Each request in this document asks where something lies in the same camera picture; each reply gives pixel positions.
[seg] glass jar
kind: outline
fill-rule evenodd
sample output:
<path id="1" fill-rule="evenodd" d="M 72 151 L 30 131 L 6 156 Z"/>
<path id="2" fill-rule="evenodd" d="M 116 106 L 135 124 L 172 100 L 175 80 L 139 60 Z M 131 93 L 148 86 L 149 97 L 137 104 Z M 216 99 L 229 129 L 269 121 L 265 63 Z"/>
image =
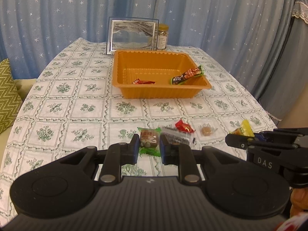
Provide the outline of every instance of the glass jar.
<path id="1" fill-rule="evenodd" d="M 157 37 L 157 50 L 163 50 L 167 47 L 169 26 L 167 24 L 160 23 L 158 25 L 158 37 Z"/>

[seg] black mechanical arm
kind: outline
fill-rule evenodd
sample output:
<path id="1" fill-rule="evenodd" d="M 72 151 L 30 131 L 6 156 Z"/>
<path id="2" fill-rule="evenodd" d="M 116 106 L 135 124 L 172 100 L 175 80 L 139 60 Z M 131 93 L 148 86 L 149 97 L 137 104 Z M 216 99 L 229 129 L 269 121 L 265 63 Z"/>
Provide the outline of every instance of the black mechanical arm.
<path id="1" fill-rule="evenodd" d="M 121 177 L 122 165 L 137 162 L 137 134 L 108 150 L 86 147 L 18 177 L 10 189 L 18 216 L 2 229 L 272 231 L 285 221 L 289 186 L 308 186 L 308 129 L 255 135 L 226 137 L 247 161 L 161 135 L 162 162 L 177 165 L 178 177 Z"/>

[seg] picture frame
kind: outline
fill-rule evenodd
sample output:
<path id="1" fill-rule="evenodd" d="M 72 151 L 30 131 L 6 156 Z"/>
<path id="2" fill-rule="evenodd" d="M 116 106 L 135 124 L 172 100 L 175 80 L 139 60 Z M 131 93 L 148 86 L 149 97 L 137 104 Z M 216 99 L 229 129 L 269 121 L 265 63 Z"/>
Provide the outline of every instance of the picture frame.
<path id="1" fill-rule="evenodd" d="M 116 50 L 157 50 L 158 19 L 109 17 L 106 54 Z"/>

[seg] table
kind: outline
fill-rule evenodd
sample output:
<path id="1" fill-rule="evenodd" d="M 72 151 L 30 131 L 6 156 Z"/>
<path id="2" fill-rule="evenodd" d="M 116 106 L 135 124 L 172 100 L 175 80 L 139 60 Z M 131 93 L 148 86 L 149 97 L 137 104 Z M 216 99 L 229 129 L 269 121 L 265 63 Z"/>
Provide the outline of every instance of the table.
<path id="1" fill-rule="evenodd" d="M 43 70 L 28 94 L 13 125 L 0 173 L 0 222 L 16 211 L 9 198 L 10 185 L 18 176 L 86 146 L 107 149 L 129 142 L 137 127 L 156 128 L 180 118 L 196 129 L 194 149 L 214 146 L 246 158 L 224 142 L 229 131 L 248 119 L 255 132 L 272 130 L 275 124 L 252 95 L 203 50 L 168 46 L 168 51 L 188 53 L 205 69 L 212 84 L 192 99 L 123 99 L 112 86 L 113 56 L 105 55 L 106 43 L 82 38 L 59 53 Z M 202 136 L 209 126 L 213 134 Z M 124 165 L 123 175 L 170 176 L 177 167 L 161 159 L 138 157 L 136 165 Z"/>

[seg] blue curtain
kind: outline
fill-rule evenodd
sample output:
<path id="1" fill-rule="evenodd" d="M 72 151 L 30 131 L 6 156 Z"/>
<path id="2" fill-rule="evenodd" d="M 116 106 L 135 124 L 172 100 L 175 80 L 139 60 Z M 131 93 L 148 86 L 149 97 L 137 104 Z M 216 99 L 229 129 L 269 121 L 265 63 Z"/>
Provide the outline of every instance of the blue curtain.
<path id="1" fill-rule="evenodd" d="M 249 91 L 281 19 L 284 0 L 0 0 L 0 56 L 14 78 L 36 78 L 79 37 L 107 40 L 108 17 L 157 18 L 168 43 L 200 47 Z"/>

